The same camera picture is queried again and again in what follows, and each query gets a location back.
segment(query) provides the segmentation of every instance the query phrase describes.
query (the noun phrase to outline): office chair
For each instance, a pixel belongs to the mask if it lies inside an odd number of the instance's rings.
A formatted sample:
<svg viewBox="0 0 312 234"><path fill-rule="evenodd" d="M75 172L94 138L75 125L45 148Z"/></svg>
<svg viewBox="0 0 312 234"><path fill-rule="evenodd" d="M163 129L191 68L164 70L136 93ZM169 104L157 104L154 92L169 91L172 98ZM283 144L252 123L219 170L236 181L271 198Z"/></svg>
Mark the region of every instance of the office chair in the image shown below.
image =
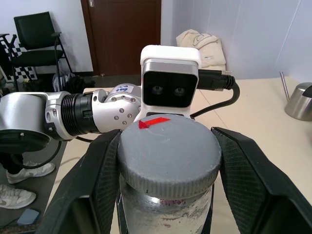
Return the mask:
<svg viewBox="0 0 312 234"><path fill-rule="evenodd" d="M26 50L18 57L13 57L13 44L16 35L13 35L9 47L10 60L12 69L16 67L39 67L39 66L57 66L58 84L60 85L59 59L65 58L70 72L72 68L69 64L64 47L60 40L61 32L55 32L49 12L39 14L14 17L19 41ZM34 50L54 46L54 50ZM18 91L17 82L15 81L16 90Z"/></svg>

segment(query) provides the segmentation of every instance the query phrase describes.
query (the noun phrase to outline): white camera housing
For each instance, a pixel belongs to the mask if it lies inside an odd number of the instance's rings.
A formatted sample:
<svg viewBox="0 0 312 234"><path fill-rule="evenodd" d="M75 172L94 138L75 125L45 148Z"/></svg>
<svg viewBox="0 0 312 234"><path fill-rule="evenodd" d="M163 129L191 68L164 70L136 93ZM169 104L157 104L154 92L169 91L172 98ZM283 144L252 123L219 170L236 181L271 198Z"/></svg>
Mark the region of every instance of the white camera housing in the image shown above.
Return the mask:
<svg viewBox="0 0 312 234"><path fill-rule="evenodd" d="M201 68L197 49L148 45L141 53L141 111L135 120L154 114L190 118Z"/></svg>

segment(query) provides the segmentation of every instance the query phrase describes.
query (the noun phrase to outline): person's leg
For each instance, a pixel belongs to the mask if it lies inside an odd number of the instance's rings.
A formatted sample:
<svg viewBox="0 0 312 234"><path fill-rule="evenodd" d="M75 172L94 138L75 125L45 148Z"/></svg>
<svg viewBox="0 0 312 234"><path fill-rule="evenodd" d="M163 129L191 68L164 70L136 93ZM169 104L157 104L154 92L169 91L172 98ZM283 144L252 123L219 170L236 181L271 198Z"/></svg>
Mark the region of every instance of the person's leg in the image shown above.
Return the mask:
<svg viewBox="0 0 312 234"><path fill-rule="evenodd" d="M22 155L15 155L15 158L20 162L23 163L23 156ZM18 174L22 167L16 165L13 160L11 159L10 154L0 153L0 163L8 171L10 174Z"/></svg>
<svg viewBox="0 0 312 234"><path fill-rule="evenodd" d="M22 155L16 155L16 158L20 163L23 163ZM22 170L12 161L9 154L0 153L0 163L11 175L17 175ZM0 208L20 209L30 205L35 199L35 193L0 184Z"/></svg>
<svg viewBox="0 0 312 234"><path fill-rule="evenodd" d="M23 156L15 155L17 160L23 164ZM24 169L14 163L9 154L0 153L0 163L7 170L6 176L10 184L16 184L30 177L42 177L50 174L54 169L55 165L51 162L43 165L36 169ZM25 162L26 166L37 166L38 163Z"/></svg>

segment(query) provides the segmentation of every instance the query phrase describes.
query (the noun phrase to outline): camera lens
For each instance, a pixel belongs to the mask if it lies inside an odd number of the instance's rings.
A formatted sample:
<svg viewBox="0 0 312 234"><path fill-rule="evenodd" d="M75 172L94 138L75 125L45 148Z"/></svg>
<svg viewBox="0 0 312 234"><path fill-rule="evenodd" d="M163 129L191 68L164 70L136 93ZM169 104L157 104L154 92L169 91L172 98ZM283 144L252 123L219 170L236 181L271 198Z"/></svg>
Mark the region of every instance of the camera lens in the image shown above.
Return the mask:
<svg viewBox="0 0 312 234"><path fill-rule="evenodd" d="M175 89L175 95L176 96L184 96L185 95L185 89L183 89L183 88L177 88L177 89Z"/></svg>
<svg viewBox="0 0 312 234"><path fill-rule="evenodd" d="M162 94L162 87L160 87L160 86L154 86L154 87L152 88L152 93L153 93L153 94L156 94L156 95Z"/></svg>

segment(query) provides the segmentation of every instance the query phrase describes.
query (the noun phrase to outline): white sneaker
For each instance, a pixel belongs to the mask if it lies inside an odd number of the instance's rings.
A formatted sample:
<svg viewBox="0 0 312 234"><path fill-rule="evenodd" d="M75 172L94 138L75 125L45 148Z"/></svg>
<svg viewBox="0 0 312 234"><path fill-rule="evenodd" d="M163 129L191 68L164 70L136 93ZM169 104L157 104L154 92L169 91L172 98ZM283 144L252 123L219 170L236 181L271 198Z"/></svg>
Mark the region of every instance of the white sneaker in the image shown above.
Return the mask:
<svg viewBox="0 0 312 234"><path fill-rule="evenodd" d="M0 208L19 209L30 205L35 199L35 193L0 184Z"/></svg>
<svg viewBox="0 0 312 234"><path fill-rule="evenodd" d="M33 163L33 162L26 162L24 163L26 166L37 166L39 163ZM10 174L6 172L6 177L8 178L8 181L10 184L16 184L23 180L26 180L30 177L41 177L46 176L47 174L50 174L55 169L54 163L47 163L43 165L42 167L39 167L37 169L21 169L21 171L18 174Z"/></svg>

